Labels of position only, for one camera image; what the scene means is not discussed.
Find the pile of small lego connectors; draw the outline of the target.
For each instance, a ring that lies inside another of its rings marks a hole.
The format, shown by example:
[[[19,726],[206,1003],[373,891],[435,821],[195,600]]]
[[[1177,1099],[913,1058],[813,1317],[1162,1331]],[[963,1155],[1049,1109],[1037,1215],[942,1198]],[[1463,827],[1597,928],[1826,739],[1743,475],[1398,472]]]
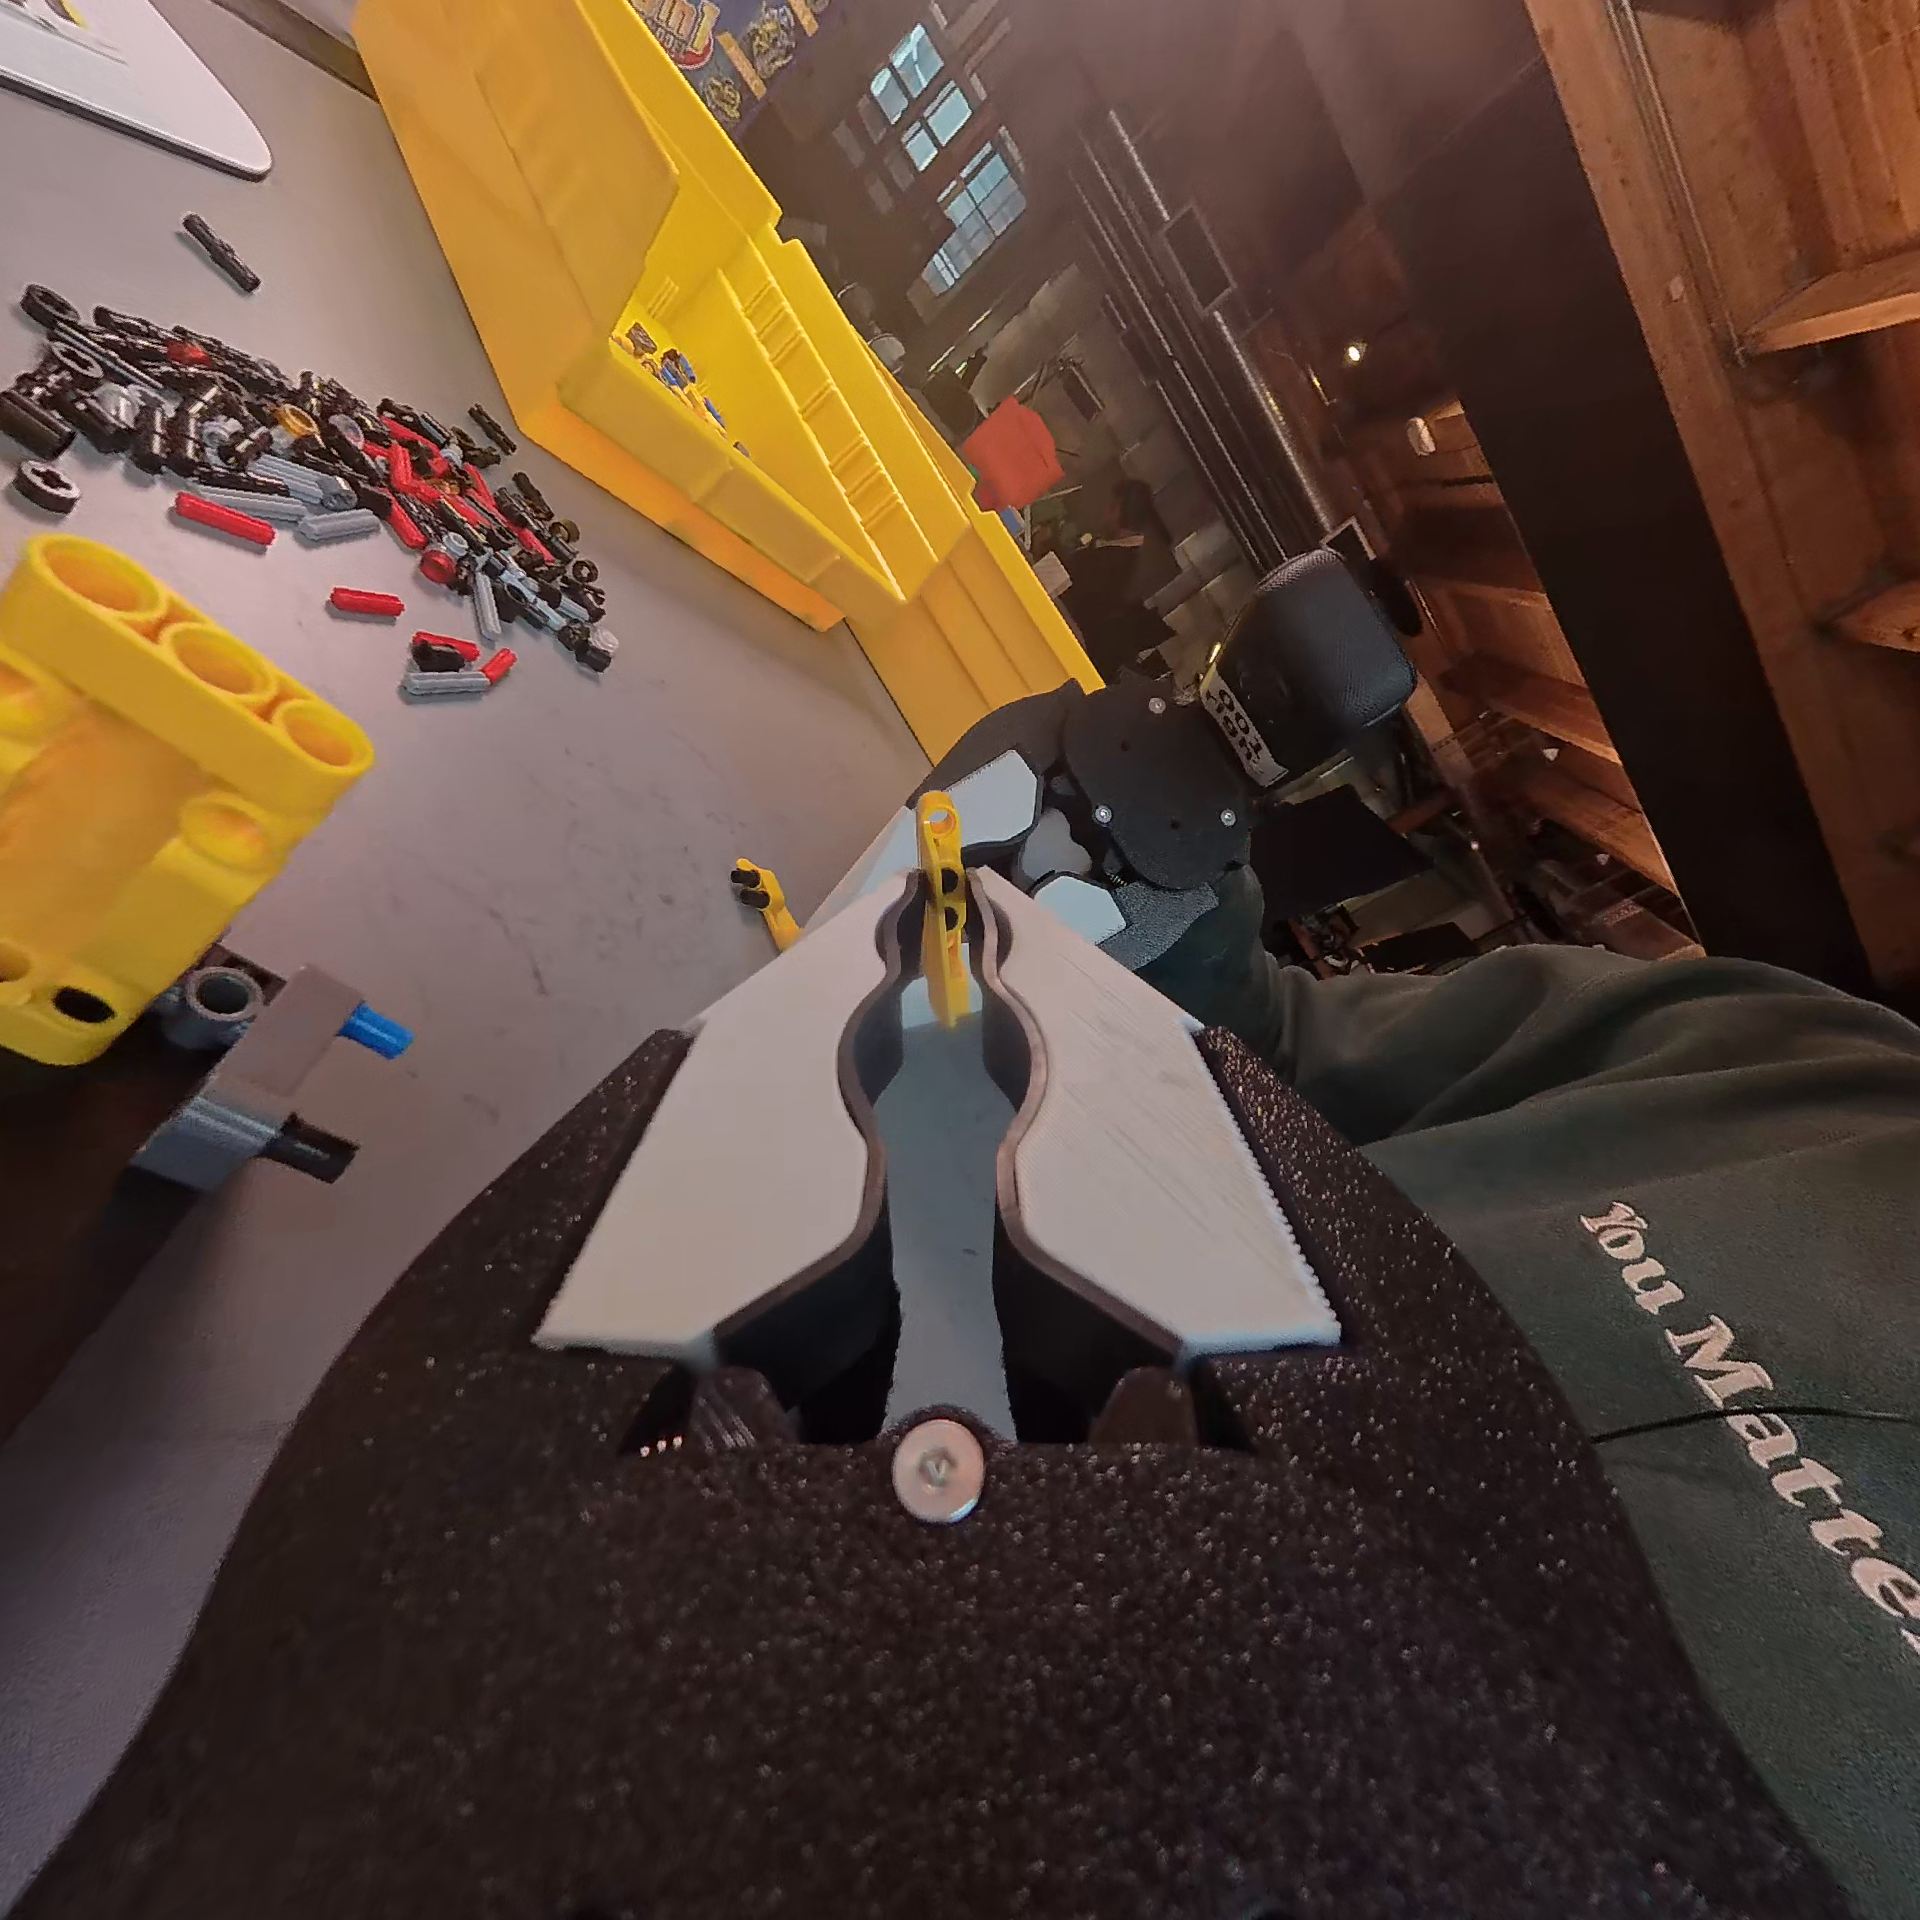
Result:
[[[3,436],[15,454],[5,493],[28,514],[66,519],[82,501],[68,454],[167,493],[202,534],[266,551],[393,540],[438,613],[462,631],[406,642],[401,696],[478,696],[510,677],[515,640],[550,640],[601,679],[618,659],[601,566],[579,523],[527,471],[483,404],[470,424],[393,398],[365,400],[340,379],[285,373],[259,352],[108,304],[81,306],[28,280],[15,310],[36,356],[5,379]]]

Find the wooden furniture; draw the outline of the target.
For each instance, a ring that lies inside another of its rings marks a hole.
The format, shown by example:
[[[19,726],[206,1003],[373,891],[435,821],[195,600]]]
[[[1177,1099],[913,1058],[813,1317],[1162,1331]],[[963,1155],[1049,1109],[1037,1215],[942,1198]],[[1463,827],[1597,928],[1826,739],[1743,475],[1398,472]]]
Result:
[[[1526,2],[1877,982],[1917,971],[1917,4]]]

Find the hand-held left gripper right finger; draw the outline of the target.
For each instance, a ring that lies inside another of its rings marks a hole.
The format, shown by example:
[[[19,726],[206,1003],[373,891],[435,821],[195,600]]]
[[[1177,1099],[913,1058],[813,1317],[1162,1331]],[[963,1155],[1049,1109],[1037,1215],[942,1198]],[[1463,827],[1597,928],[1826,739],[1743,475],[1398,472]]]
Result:
[[[1339,1320],[1177,1003],[991,870],[982,1055],[1009,1362],[1333,1349]]]

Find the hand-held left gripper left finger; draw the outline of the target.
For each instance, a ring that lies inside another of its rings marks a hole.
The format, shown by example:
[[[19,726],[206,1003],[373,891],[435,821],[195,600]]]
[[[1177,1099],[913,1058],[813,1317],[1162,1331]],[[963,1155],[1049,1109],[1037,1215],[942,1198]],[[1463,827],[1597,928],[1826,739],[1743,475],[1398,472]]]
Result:
[[[697,1014],[535,1343],[850,1364],[895,1302],[878,1098],[923,883],[894,870]]]

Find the black and yellow lego assembly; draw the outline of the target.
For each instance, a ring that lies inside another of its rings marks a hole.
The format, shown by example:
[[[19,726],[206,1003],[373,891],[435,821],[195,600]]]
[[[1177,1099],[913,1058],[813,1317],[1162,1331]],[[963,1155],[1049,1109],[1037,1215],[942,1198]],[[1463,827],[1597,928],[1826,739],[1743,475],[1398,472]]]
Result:
[[[3,605],[3,1434],[207,1192],[337,1184],[332,1048],[411,1032],[231,926],[371,770],[362,726],[121,551],[29,540]]]

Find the yellow plastic bin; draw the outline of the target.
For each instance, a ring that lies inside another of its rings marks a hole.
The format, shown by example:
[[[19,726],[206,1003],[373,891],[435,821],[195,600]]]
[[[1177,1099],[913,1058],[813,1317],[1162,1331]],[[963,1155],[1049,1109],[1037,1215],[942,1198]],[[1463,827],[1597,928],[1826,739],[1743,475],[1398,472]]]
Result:
[[[846,619],[922,748],[1059,685],[1097,687],[973,472],[861,341],[801,240],[775,226],[725,267],[758,378],[738,438],[834,542],[804,579]]]
[[[359,56],[519,434],[812,629],[834,542],[750,462],[725,267],[779,203],[631,4],[374,2]],[[697,367],[738,447],[610,336]]]

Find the red plastic crate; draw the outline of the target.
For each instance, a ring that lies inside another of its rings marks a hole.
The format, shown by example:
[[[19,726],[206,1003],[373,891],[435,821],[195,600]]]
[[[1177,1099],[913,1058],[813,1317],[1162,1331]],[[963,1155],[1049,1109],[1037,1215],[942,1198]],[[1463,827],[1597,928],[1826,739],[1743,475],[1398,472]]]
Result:
[[[982,415],[961,454],[973,472],[973,503],[990,514],[1022,512],[1065,482],[1046,421],[1018,392]]]

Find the heap of grey blue lego parts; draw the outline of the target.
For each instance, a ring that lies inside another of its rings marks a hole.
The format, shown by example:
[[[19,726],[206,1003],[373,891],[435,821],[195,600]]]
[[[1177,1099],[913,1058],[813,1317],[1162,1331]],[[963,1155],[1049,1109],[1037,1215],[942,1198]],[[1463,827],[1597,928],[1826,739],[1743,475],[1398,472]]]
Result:
[[[631,356],[641,373],[654,378],[702,419],[725,444],[735,445],[735,434],[709,395],[692,362],[673,341],[654,336],[643,322],[631,322],[610,336],[613,347]]]

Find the black drawstring with toggle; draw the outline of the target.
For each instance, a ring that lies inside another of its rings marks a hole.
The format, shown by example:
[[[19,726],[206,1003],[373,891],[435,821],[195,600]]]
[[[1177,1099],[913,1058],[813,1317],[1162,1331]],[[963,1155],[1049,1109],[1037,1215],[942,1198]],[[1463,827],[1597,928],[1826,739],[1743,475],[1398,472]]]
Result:
[[[1692,1411],[1692,1412],[1675,1412],[1663,1415],[1662,1419],[1643,1422],[1643,1423],[1628,1423],[1617,1426],[1610,1430],[1594,1430],[1589,1436],[1591,1447],[1610,1447],[1629,1438],[1643,1438],[1652,1434],[1677,1434],[1693,1426],[1727,1426],[1734,1419],[1758,1419],[1767,1416],[1771,1422],[1786,1423],[1794,1416],[1806,1419],[1825,1419],[1838,1423],[1869,1423],[1869,1426],[1887,1426],[1887,1429],[1906,1429],[1917,1430],[1917,1416],[1906,1412],[1892,1411],[1867,1411],[1867,1408],[1834,1408],[1834,1405],[1818,1405],[1818,1404],[1790,1404],[1790,1405],[1770,1405],[1770,1408],[1754,1408],[1751,1412],[1733,1412],[1725,1408],[1713,1411]]]

